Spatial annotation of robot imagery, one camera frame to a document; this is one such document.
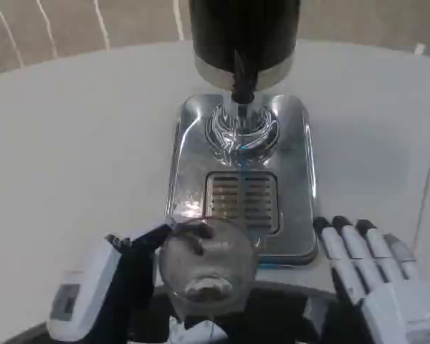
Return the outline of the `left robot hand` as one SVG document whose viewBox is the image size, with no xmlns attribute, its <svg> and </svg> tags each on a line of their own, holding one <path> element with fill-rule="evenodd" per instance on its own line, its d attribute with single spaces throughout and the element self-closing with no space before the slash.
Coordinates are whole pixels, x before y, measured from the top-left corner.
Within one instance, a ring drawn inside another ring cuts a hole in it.
<svg viewBox="0 0 430 344">
<path fill-rule="evenodd" d="M 57 343 L 128 343 L 136 310 L 153 297 L 156 250 L 180 234 L 195 252 L 225 222 L 217 218 L 175 219 L 132 237 L 104 236 L 79 269 L 65 273 L 46 321 Z"/>
</svg>

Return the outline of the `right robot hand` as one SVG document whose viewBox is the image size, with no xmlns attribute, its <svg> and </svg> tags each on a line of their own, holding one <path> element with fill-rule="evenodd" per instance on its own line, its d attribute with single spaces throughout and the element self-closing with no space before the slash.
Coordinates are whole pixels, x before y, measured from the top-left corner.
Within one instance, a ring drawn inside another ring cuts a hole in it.
<svg viewBox="0 0 430 344">
<path fill-rule="evenodd" d="M 372 343 L 430 343 L 430 282 L 398 237 L 367 219 L 317 217 L 313 228 L 330 263 L 335 290 Z"/>
</svg>

